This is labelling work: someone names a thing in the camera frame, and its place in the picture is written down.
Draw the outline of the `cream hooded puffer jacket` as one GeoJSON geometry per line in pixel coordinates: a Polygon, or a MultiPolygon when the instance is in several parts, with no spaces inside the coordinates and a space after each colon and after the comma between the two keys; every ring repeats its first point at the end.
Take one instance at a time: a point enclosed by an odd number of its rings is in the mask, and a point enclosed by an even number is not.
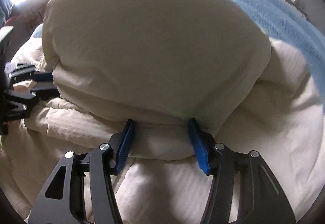
{"type": "Polygon", "coordinates": [[[1,80],[1,223],[324,223],[324,36],[279,0],[49,0],[1,80]]]}

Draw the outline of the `grid pattern basket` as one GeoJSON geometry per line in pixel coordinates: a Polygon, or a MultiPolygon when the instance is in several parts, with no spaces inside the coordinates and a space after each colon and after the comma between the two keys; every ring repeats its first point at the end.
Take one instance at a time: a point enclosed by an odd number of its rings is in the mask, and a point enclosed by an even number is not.
{"type": "Polygon", "coordinates": [[[22,15],[29,34],[32,34],[36,27],[43,23],[45,9],[46,4],[25,3],[21,6],[22,15]]]}

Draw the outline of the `blue fleece bed blanket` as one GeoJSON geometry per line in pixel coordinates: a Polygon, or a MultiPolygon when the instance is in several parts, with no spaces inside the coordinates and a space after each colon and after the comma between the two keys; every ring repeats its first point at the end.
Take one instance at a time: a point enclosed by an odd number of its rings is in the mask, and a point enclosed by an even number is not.
{"type": "Polygon", "coordinates": [[[107,120],[324,112],[324,36],[279,0],[49,0],[43,68],[107,120]]]}

